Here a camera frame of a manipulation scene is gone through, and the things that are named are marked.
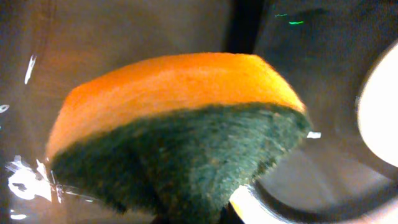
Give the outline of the green and yellow sponge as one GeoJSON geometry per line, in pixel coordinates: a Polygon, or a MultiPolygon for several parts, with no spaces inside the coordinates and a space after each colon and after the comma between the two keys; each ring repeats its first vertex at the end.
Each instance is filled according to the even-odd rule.
{"type": "Polygon", "coordinates": [[[306,106],[253,54],[143,60],[74,88],[46,145],[54,181],[119,213],[231,223],[230,198],[308,135],[306,106]]]}

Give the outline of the white plate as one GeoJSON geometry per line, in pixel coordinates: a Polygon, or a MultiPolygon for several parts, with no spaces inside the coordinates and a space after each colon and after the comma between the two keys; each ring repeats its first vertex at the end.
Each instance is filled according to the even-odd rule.
{"type": "Polygon", "coordinates": [[[397,42],[378,56],[357,103],[359,133],[380,160],[397,167],[397,42]]]}

